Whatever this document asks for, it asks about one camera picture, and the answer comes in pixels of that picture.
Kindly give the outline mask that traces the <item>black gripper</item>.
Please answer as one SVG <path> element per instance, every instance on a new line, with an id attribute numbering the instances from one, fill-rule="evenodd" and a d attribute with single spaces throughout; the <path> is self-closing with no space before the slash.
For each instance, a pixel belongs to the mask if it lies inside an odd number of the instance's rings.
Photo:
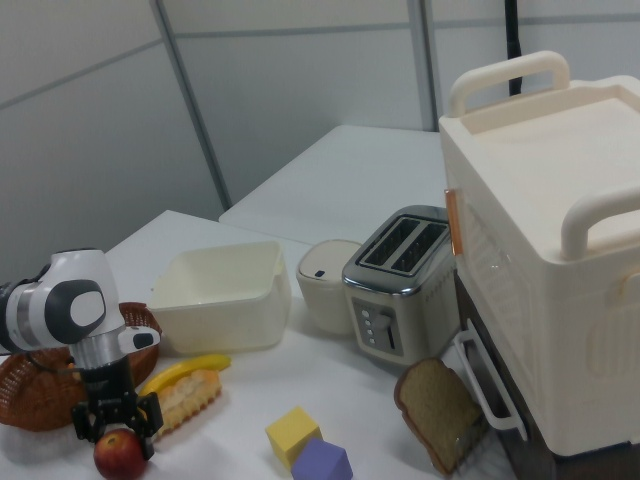
<path id="1" fill-rule="evenodd" d="M 87 400 L 71 409 L 77 438 L 97 442 L 103 435 L 103 423 L 132 423 L 143 459 L 150 460 L 155 453 L 153 439 L 164 425 L 163 416 L 155 392 L 137 397 L 129 359 L 83 370 L 81 379 Z"/>

